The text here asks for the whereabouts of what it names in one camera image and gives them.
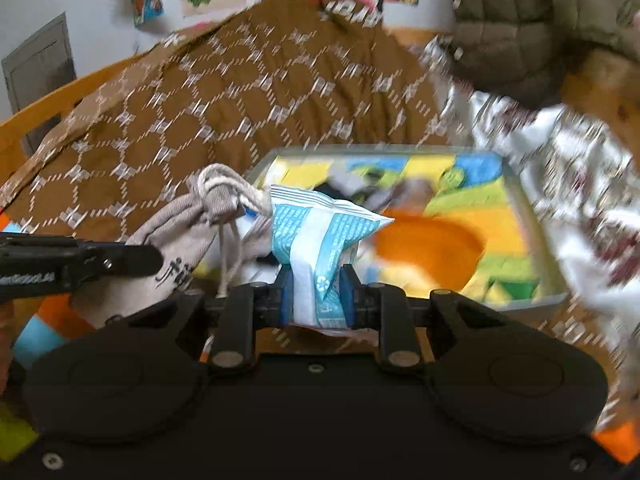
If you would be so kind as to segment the grey wall panel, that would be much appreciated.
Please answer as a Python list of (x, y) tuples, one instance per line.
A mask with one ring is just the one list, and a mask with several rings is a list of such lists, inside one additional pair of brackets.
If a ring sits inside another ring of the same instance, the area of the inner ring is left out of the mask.
[(41, 27), (2, 60), (12, 112), (76, 79), (66, 15)]

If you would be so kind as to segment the colourful cartoon monkey bedsheet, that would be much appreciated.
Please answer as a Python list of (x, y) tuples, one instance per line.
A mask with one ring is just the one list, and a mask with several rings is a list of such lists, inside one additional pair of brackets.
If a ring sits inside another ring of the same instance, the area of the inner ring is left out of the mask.
[[(91, 325), (72, 311), (66, 295), (16, 300), (14, 308), (14, 326), (20, 336), (14, 342), (13, 357), (22, 367), (29, 367), (46, 352), (92, 331)], [(257, 349), (268, 353), (348, 353), (370, 351), (373, 346), (355, 338), (327, 337), (303, 328), (274, 328), (258, 333)], [(594, 437), (624, 463), (639, 455), (639, 423), (636, 420), (616, 417)], [(1, 401), (2, 462), (9, 463), (36, 439), (35, 430), (18, 412), (17, 403), (5, 396)]]

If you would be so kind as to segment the brown quilted puffer jacket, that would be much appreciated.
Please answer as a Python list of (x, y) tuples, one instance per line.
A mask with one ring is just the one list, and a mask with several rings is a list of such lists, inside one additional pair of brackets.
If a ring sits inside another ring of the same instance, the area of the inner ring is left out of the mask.
[(454, 76), (528, 108), (559, 102), (574, 57), (639, 59), (639, 0), (452, 0)]

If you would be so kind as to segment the grey drawstring pouch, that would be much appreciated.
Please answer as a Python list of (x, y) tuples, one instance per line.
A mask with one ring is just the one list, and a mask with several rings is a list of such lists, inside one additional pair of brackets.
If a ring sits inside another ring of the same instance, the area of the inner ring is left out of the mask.
[(242, 265), (270, 251), (272, 203), (223, 164), (203, 168), (175, 198), (129, 237), (127, 245), (152, 246), (163, 256), (160, 270), (144, 278), (100, 278), (81, 286), (70, 307), (98, 328), (115, 315), (123, 318), (189, 287), (193, 272), (218, 247), (218, 294), (228, 289)]

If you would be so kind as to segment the white floral satin quilt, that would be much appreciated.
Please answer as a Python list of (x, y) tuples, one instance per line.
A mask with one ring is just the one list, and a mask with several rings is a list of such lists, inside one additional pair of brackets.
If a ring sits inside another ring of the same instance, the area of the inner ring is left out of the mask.
[(446, 39), (419, 50), (435, 86), (435, 130), (455, 146), (509, 163), (544, 227), (572, 300), (614, 366), (617, 405), (639, 413), (639, 175), (602, 120), (560, 104), (530, 112), (454, 78)]

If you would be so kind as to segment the orange elastic band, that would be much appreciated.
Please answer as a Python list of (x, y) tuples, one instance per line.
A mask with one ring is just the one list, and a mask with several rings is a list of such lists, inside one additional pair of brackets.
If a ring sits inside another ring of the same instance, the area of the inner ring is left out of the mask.
[(393, 220), (374, 234), (376, 255), (417, 266), (440, 288), (464, 289), (484, 256), (486, 240), (464, 223), (442, 217), (387, 211)]

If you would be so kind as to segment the blue white tissue packet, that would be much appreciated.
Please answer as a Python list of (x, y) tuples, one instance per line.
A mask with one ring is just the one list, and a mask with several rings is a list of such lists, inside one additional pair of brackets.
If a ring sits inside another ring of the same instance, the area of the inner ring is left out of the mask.
[(293, 272), (293, 323), (322, 330), (349, 326), (338, 269), (365, 238), (394, 222), (348, 200), (273, 185), (271, 252)]

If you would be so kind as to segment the metal tray with cartoon print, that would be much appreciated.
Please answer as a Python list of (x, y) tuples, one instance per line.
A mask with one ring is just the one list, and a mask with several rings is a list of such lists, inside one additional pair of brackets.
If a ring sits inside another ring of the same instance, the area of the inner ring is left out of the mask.
[(322, 146), (282, 148), (248, 175), (254, 185), (315, 188), (333, 176), (379, 190), (410, 185), (394, 222), (370, 237), (358, 272), (387, 278), (418, 296), (442, 286), (514, 318), (542, 318), (570, 292), (520, 180), (500, 156), (468, 148)]

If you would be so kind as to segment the brown PF patterned blanket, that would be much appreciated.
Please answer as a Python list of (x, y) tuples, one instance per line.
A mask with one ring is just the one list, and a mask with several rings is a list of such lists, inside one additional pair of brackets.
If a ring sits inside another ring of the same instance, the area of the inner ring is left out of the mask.
[(267, 0), (178, 30), (86, 96), (2, 185), (3, 229), (122, 242), (220, 162), (276, 148), (442, 145), (435, 91), (356, 0)]

